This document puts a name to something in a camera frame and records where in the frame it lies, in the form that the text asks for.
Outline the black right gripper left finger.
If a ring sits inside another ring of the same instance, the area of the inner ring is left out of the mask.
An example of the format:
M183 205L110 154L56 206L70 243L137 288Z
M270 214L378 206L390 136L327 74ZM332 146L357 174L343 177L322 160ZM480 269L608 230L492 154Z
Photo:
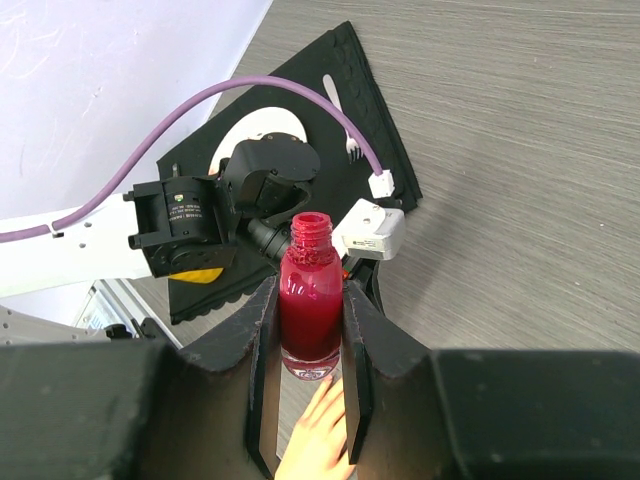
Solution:
M182 349L103 334L21 339L1 316L5 479L270 479L280 387L277 286L267 278Z

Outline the red nail polish bottle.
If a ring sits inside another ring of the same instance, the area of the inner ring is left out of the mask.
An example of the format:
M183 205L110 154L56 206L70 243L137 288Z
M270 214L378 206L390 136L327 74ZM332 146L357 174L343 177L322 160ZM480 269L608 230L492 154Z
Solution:
M329 375L340 356L343 267L325 213L293 218L291 244L280 264L278 312L286 369L304 381Z

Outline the mannequin hand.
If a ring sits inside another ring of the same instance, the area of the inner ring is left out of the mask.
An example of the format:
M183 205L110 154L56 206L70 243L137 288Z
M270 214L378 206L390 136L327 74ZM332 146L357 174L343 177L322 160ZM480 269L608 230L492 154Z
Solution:
M346 441L343 379L328 376L296 422L275 479L348 479L355 466Z

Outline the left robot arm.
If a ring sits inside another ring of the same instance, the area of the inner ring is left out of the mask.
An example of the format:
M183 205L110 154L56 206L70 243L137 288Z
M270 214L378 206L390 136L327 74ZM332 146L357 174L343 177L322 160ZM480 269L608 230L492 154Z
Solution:
M284 133L241 141L212 176L174 175L106 199L68 227L1 247L5 297L98 279L218 269L210 287L173 291L175 321L253 292L280 265L292 217L341 220L370 195L364 164L329 159Z

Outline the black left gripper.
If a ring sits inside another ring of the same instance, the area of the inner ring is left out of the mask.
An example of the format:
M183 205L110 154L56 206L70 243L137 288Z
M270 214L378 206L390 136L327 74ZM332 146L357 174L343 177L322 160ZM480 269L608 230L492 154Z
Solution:
M374 307L385 314L378 281L380 261L346 256L342 265L344 279L358 283Z

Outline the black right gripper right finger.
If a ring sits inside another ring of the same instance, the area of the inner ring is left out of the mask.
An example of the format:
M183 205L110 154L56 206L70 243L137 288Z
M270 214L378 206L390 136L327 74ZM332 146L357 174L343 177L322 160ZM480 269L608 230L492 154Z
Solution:
M349 460L362 479L635 479L639 357L438 349L344 290Z

